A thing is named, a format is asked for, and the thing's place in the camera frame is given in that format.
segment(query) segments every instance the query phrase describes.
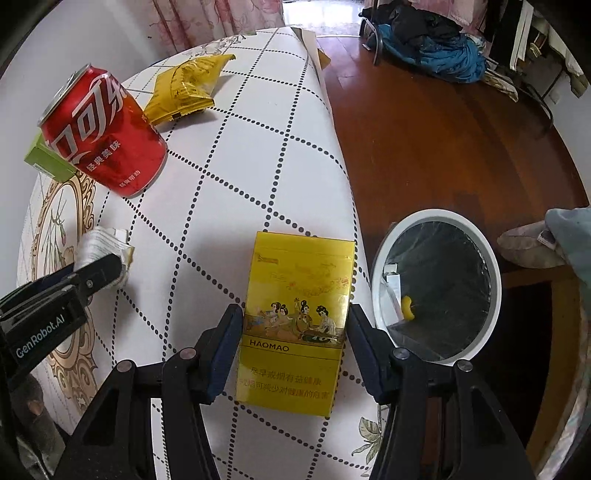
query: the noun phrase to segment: yellow object in mirror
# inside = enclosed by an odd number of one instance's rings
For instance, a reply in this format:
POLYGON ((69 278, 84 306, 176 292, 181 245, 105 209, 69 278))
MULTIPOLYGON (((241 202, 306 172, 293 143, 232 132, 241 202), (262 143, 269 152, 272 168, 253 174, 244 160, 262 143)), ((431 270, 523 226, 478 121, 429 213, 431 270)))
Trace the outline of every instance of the yellow object in mirror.
POLYGON ((408 295, 405 295, 400 299, 400 310, 402 310, 402 316, 404 317, 404 320, 414 320, 414 313, 410 309, 412 302, 413 301, 411 297, 408 295))

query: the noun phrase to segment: coca-cola can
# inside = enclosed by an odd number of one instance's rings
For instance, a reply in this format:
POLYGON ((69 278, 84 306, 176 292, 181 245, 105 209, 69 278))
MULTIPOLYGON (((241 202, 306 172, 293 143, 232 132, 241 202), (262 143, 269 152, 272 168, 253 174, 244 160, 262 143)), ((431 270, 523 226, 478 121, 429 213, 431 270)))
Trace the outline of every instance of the coca-cola can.
POLYGON ((38 122, 49 146, 121 196, 145 188, 163 165, 166 142, 106 70, 73 74, 38 122))

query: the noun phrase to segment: yellow cigarette pack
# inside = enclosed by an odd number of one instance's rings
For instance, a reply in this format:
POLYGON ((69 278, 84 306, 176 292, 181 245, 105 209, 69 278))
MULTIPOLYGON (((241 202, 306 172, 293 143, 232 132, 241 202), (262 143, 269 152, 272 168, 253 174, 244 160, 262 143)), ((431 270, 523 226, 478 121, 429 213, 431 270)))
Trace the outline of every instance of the yellow cigarette pack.
POLYGON ((258 232, 236 399, 327 417, 335 396, 355 244, 258 232))

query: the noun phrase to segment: white tablecloth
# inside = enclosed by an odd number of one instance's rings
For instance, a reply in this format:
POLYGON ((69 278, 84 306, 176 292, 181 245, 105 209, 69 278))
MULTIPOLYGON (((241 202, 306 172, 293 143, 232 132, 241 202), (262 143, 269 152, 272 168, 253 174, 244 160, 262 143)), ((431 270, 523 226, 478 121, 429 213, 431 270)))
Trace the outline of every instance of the white tablecloth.
MULTIPOLYGON (((355 240, 352 301, 371 315, 345 162, 306 49, 291 29, 280 28, 222 50, 236 60, 220 77, 216 106, 159 127, 168 159, 147 191, 122 199, 84 175, 66 184, 40 176, 35 185, 20 284, 71 262, 80 236, 95 225, 129 229, 136 247, 126 286, 95 295, 89 323, 35 370, 50 414, 68 432, 117 362, 165 361, 216 325, 228 303, 244 306, 257 231, 355 240)), ((124 85, 145 106, 156 75, 199 52, 175 55, 124 85)), ((378 421, 350 347, 329 419, 240 405, 235 382, 233 368, 223 395, 202 407, 221 478, 368 476, 385 419, 378 421)), ((152 409, 163 479, 159 400, 152 409)))

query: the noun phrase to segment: pink curtain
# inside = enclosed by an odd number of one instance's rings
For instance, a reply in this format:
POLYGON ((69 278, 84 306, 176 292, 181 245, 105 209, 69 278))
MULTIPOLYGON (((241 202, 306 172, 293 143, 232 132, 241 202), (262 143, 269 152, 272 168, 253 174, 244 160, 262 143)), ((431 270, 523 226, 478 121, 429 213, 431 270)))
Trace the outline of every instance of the pink curtain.
POLYGON ((281 0, 124 0, 168 54, 262 28, 282 27, 281 0))

